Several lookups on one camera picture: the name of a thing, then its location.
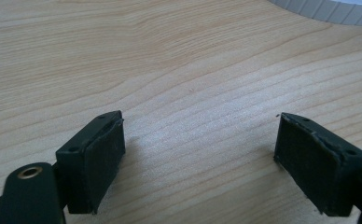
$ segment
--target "wood grain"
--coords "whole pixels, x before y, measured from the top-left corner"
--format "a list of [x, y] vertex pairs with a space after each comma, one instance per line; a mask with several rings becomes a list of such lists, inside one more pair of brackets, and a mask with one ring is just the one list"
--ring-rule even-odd
[[264, 0], [0, 0], [7, 175], [122, 110], [127, 154], [97, 216], [67, 223], [355, 223], [273, 161], [285, 111], [362, 148], [362, 27]]

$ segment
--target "white object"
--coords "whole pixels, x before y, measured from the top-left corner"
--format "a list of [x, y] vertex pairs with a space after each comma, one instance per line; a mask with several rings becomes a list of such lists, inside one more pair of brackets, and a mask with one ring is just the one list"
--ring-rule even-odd
[[270, 0], [307, 18], [345, 25], [362, 25], [362, 0]]

